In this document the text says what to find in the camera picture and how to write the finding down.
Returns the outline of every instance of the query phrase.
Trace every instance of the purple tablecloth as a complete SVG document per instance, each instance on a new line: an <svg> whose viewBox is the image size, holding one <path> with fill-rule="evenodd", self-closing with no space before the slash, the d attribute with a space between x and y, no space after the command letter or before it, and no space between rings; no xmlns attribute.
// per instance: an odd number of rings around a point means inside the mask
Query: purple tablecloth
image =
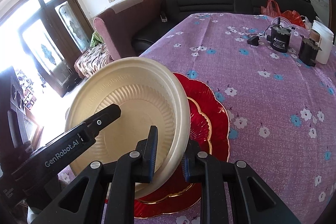
<svg viewBox="0 0 336 224"><path fill-rule="evenodd" d="M230 114L230 162L247 161L302 223L313 223L336 188L336 48L327 65L310 68L297 57L303 28L292 32L286 54L264 38L259 47L246 43L271 21L191 15L142 57L208 83ZM199 216L198 203L135 223L197 224Z"/></svg>

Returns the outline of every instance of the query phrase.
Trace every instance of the sofa backrest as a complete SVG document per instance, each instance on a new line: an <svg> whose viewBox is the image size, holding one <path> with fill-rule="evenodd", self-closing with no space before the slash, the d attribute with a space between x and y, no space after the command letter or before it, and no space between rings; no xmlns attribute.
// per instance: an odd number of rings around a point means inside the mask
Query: sofa backrest
<svg viewBox="0 0 336 224"><path fill-rule="evenodd" d="M190 14L199 12L227 12L245 15L259 15L260 7L268 0L164 0L169 20L181 22ZM317 16L313 6L305 0L275 0L281 12L296 10L313 22Z"/></svg>

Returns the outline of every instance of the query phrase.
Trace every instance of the red plate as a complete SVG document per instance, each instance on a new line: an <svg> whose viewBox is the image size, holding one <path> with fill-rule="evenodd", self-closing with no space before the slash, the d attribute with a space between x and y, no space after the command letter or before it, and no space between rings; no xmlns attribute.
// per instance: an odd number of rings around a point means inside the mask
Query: red plate
<svg viewBox="0 0 336 224"><path fill-rule="evenodd" d="M174 74L187 94L190 107L189 137L198 141L203 151L227 161L230 154L229 118L225 108L203 82ZM183 211L201 198L201 185L185 182L181 165L158 190L134 201L134 217L150 218Z"/></svg>

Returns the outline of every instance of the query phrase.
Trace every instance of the bowl rim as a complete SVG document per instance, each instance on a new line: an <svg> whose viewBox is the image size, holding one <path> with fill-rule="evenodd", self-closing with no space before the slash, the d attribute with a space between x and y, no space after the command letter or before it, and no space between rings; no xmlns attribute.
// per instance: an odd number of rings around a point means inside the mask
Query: bowl rim
<svg viewBox="0 0 336 224"><path fill-rule="evenodd" d="M190 132L190 109L187 95L182 87L182 84L177 77L155 60L143 57L127 57L116 60L93 74L81 87L75 99L73 100L66 120L65 130L71 129L71 120L74 115L74 109L78 107L86 90L91 88L96 80L104 77L112 71L119 70L126 67L140 67L147 69L154 73L156 77L161 78L165 84L167 93L173 101L174 119L175 119L175 133L172 145L169 149L167 157L162 162L161 166L154 173L153 180L150 184L137 184L135 186L135 198L142 198L160 188L175 172L179 163L182 160L183 154L188 144Z"/></svg>

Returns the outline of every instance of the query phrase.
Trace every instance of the beige bowl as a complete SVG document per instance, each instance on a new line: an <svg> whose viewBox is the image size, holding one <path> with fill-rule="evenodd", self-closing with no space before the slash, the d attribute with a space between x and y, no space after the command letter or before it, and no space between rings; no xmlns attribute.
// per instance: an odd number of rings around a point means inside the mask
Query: beige bowl
<svg viewBox="0 0 336 224"><path fill-rule="evenodd" d="M185 91L166 67L140 57L114 61L86 81L75 97L66 130L110 104L121 108L121 117L96 137L96 143L70 164L78 175L89 163L118 160L146 139L151 125L158 128L155 174L150 184L135 186L135 198L146 196L174 173L186 149L190 110Z"/></svg>

